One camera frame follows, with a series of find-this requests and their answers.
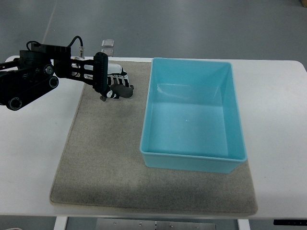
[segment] gray floor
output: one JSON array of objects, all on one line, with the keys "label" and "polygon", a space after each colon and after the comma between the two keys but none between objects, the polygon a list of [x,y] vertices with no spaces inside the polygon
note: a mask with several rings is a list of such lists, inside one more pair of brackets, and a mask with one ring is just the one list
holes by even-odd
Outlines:
[{"label": "gray floor", "polygon": [[[297,60],[307,68],[307,8],[299,0],[2,0],[0,4],[0,62],[26,49],[29,40],[66,46],[80,35],[86,56],[101,51],[103,39],[114,39],[115,57]],[[72,47],[73,56],[78,47]],[[3,218],[23,219],[0,221]],[[251,221],[251,229],[283,229],[262,224],[272,225]]]},{"label": "gray floor", "polygon": [[0,230],[53,230],[56,217],[0,216]]}]

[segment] metal plate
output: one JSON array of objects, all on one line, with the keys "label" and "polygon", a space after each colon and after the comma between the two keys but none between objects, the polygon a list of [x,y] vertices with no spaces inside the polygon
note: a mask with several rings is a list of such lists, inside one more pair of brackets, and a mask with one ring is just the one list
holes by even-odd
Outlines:
[{"label": "metal plate", "polygon": [[155,221],[99,218],[96,230],[155,230]]},{"label": "metal plate", "polygon": [[96,230],[215,230],[215,224],[99,218]]}]

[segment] connector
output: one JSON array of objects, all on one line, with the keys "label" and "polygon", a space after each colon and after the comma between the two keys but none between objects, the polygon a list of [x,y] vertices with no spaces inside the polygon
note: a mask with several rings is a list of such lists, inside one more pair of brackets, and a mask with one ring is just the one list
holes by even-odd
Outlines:
[{"label": "connector", "polygon": [[83,46],[81,46],[81,47],[80,47],[80,55],[79,55],[79,57],[81,57],[81,58],[84,58],[84,53],[83,53],[83,51],[84,51],[84,48],[83,48]]}]

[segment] screw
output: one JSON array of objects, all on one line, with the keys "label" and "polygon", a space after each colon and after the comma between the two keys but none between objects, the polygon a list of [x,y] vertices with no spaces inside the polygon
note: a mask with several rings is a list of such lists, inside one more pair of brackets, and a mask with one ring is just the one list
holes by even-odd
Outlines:
[{"label": "screw", "polygon": [[51,74],[53,74],[53,68],[52,68],[52,66],[51,66],[51,65],[47,65],[47,66],[45,66],[44,71],[45,71],[45,73],[46,73],[47,75],[51,75]]}]

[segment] white table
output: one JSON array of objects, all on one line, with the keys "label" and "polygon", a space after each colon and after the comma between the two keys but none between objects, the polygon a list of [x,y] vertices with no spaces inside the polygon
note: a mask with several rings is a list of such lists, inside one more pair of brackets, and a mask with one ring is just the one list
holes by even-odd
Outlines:
[{"label": "white table", "polygon": [[[296,61],[220,61],[233,65],[259,206],[249,219],[307,219],[307,73],[303,65]],[[58,88],[19,111],[0,106],[0,215],[206,218],[109,213],[98,207],[49,203],[82,88],[82,82],[60,79]]]}]

